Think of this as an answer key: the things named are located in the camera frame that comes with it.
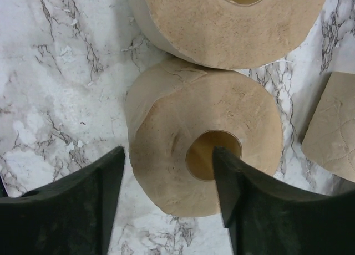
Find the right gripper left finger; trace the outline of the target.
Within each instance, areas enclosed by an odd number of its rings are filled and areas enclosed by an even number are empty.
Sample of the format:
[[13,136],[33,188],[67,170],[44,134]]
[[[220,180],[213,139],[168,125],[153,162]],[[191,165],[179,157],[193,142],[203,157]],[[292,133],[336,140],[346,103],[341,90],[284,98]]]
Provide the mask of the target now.
[[20,197],[1,185],[1,254],[107,254],[124,165],[118,146]]

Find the brown roll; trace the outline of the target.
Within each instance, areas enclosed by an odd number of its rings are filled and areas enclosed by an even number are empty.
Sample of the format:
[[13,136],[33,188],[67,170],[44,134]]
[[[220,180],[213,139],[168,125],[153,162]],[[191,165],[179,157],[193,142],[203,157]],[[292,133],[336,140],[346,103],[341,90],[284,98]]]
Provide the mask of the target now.
[[283,130],[276,101],[233,70],[164,60],[136,78],[125,116],[134,176],[169,215],[220,212],[212,167],[216,146],[268,175],[280,164]]
[[128,0],[153,45],[218,69],[278,60],[307,37],[326,0]]
[[354,181],[354,74],[331,74],[301,150],[327,171]]

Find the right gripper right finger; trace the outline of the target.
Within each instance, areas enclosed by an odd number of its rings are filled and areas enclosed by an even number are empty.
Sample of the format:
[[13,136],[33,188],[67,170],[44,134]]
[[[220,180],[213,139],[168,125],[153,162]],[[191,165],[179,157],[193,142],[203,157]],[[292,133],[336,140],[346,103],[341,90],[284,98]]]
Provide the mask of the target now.
[[354,191],[296,188],[216,147],[217,195],[234,254],[353,254]]

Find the brown roll back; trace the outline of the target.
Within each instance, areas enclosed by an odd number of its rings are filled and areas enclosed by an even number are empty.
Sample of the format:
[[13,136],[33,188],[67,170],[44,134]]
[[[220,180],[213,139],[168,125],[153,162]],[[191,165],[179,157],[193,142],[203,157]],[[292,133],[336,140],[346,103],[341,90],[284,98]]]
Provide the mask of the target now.
[[327,171],[354,181],[354,74],[331,74],[301,150]]

